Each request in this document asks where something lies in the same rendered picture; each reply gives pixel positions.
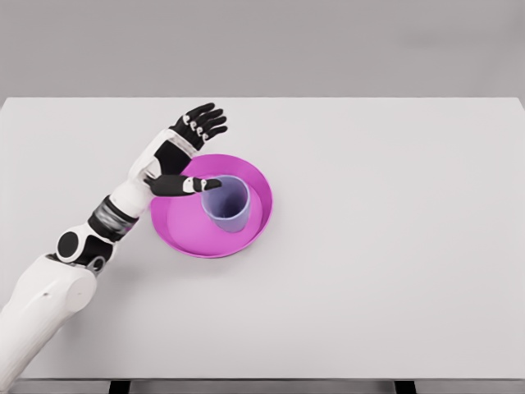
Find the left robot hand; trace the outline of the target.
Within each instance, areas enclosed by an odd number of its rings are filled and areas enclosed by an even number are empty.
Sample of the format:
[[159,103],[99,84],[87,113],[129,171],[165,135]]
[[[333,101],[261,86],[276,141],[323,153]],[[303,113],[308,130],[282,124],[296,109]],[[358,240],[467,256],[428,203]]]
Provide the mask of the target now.
[[223,110],[214,103],[188,111],[153,138],[128,177],[160,197],[193,195],[222,187],[218,179],[184,176],[182,172],[210,139],[227,131],[225,123]]

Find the lavender plastic cup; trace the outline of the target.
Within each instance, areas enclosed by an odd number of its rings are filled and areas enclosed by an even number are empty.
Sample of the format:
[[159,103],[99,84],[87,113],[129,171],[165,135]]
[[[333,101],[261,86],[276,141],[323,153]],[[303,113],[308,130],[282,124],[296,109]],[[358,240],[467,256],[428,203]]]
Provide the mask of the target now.
[[242,231],[249,220],[251,197],[248,185],[237,176],[222,175],[221,186],[204,191],[201,205],[212,222],[223,231]]

